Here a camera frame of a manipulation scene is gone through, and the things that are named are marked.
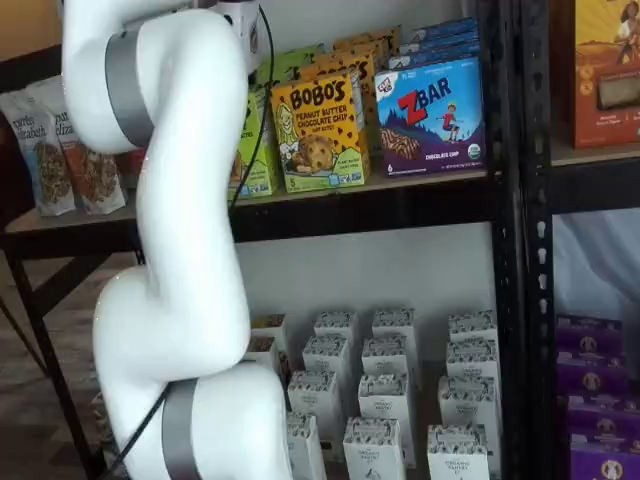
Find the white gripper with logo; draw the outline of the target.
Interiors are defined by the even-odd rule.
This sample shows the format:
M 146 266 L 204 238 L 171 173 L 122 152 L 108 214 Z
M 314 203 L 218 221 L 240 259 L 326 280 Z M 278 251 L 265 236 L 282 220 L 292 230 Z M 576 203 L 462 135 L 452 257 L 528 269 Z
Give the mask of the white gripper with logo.
M 219 13 L 225 17 L 241 40 L 244 53 L 250 61 L 248 85 L 254 88 L 258 83 L 262 58 L 258 54 L 257 22 L 260 4 L 255 0 L 220 1 Z

